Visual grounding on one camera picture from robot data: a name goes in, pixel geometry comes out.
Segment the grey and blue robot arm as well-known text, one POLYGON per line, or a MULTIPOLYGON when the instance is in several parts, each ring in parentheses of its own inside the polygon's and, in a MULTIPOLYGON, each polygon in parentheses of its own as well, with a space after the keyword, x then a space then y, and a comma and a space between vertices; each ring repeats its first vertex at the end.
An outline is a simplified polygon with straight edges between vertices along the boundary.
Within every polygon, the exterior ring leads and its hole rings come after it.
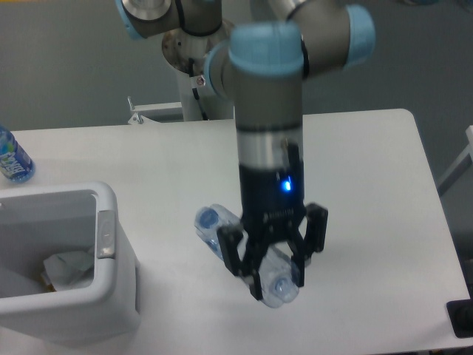
POLYGON ((304 285, 324 248, 328 212, 304 203, 302 82, 366 61, 375 25, 365 7, 336 1, 272 1, 275 21, 239 25, 227 38, 220 1, 118 1, 132 38, 183 32, 179 64, 203 66, 205 85, 234 105, 242 217, 218 229, 226 268, 252 296, 265 295, 263 260, 277 243, 292 252, 289 275, 304 285))

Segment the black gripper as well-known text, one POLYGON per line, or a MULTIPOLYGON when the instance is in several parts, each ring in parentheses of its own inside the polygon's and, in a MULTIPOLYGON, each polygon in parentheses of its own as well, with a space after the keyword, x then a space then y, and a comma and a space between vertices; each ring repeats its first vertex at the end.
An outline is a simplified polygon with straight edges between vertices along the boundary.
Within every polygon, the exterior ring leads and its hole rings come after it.
POLYGON ((284 142, 282 157, 283 166, 278 167, 239 165, 243 225, 217 230, 225 267, 248 285, 255 300, 263 299, 259 270, 270 245, 287 241, 298 288, 304 286, 304 270, 312 255, 324 250, 328 210, 316 203, 304 206, 299 145, 284 142))

